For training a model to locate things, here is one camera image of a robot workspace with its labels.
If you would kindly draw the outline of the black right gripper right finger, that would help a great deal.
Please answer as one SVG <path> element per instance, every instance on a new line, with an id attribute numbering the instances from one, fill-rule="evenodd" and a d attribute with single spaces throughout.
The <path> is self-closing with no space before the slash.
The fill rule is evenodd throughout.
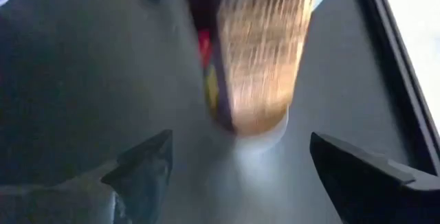
<path id="1" fill-rule="evenodd" d="M 309 151 L 343 224 L 440 224 L 440 177 L 329 135 Z"/>

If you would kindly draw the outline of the black table frame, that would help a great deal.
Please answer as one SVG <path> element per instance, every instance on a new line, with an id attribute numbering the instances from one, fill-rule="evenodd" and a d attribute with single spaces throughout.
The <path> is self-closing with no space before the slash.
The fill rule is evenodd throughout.
<path id="1" fill-rule="evenodd" d="M 440 135 L 388 0 L 358 0 L 379 57 L 392 107 L 418 169 L 440 176 Z"/>

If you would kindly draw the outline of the yellow-lid spice jar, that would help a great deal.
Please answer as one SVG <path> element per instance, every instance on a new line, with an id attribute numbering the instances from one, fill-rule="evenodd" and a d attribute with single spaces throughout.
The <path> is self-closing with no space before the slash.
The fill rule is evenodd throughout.
<path id="1" fill-rule="evenodd" d="M 237 148 L 278 142 L 303 56 L 314 0 L 188 0 L 206 100 Z"/>

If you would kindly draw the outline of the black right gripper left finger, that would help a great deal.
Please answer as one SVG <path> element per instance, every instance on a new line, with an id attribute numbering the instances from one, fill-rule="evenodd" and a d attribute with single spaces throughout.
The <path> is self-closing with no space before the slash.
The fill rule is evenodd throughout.
<path id="1" fill-rule="evenodd" d="M 39 192 L 34 224 L 156 224 L 173 169 L 173 133 Z"/>

